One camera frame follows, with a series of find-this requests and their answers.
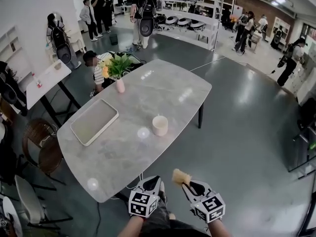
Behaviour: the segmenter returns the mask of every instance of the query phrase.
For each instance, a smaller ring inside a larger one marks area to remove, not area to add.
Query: gray marble tabletop
[[[145,171],[187,126],[212,88],[188,70],[162,60],[143,65],[123,81],[124,93],[118,93],[113,83],[57,132],[70,170],[98,202],[105,202]],[[119,117],[85,147],[70,125],[100,98],[117,109]],[[168,119],[168,132],[163,137],[155,136],[151,129],[158,115]]]

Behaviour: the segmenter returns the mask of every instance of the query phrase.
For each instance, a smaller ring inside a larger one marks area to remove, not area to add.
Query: white tray
[[[98,99],[71,123],[70,128],[78,140],[87,147],[98,138],[118,116],[119,113],[113,106],[103,99]]]

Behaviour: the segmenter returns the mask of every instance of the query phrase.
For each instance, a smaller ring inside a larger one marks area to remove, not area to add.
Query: pink vase
[[[125,86],[122,78],[117,80],[117,90],[119,93],[123,93],[125,91]]]

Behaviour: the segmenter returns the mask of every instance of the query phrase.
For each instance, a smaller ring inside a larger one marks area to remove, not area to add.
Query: gray floor
[[[83,38],[87,48],[103,53],[131,47],[132,30],[113,28],[112,32],[118,34],[119,45],[111,46],[108,35],[91,43],[86,33]],[[190,213],[182,190],[171,182],[172,170],[179,168],[220,192],[226,202],[223,222],[234,236],[293,236],[307,210],[314,178],[298,181],[286,169],[293,153],[291,137],[297,132],[295,99],[264,75],[176,39],[152,36],[148,48],[134,54],[147,62],[159,58],[193,70],[213,86],[205,101],[201,130],[197,128],[196,116],[144,173],[144,177],[162,177],[169,210],[177,219],[205,226]],[[93,88],[91,70],[81,65],[65,84],[83,105]],[[56,110],[67,105],[67,98],[58,87],[47,96],[49,100],[55,96],[52,105]],[[34,106],[28,118],[17,118],[13,143],[17,154],[22,153],[21,138],[27,121],[39,117],[51,122],[41,103]],[[97,202],[80,186],[65,162],[53,176],[64,180],[67,186],[52,184],[32,167],[25,169],[25,175],[29,181],[57,188],[57,192],[36,192],[45,198],[51,217],[61,217],[63,211],[74,217],[71,222],[59,224],[62,233],[70,237],[95,236]],[[16,196],[13,187],[5,189]],[[100,204],[100,214],[99,237],[116,236],[129,218],[120,200]]]

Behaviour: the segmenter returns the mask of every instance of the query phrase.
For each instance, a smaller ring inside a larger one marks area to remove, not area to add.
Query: brick wall
[[[245,11],[251,10],[255,14],[256,23],[258,23],[262,14],[265,14],[268,21],[267,36],[270,36],[271,34],[272,27],[275,22],[275,17],[278,17],[288,23],[291,28],[287,35],[286,42],[289,41],[294,26],[294,18],[291,18],[290,16],[276,9],[272,5],[269,5],[268,3],[260,0],[236,0],[236,5],[241,6],[243,9],[245,9]]]

